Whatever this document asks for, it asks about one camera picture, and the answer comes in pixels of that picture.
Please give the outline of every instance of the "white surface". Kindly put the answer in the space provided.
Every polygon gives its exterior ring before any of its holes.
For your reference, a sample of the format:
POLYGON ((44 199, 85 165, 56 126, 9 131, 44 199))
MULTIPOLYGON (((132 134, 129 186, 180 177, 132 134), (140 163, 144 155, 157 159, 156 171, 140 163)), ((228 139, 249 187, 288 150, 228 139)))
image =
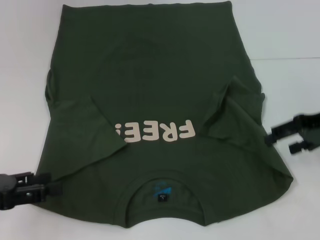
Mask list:
MULTIPOLYGON (((191 0, 177 1, 192 3, 191 0)), ((234 0, 246 51, 267 95, 263 125, 320 112, 320 2, 234 0)), ((73 7, 174 3, 173 0, 0 0, 0 173, 35 171, 49 124, 45 80, 62 4, 73 7)), ((277 148, 295 177, 278 201, 207 227, 162 218, 124 229, 70 219, 31 206, 0 211, 1 240, 318 240, 320 150, 291 156, 277 148)))

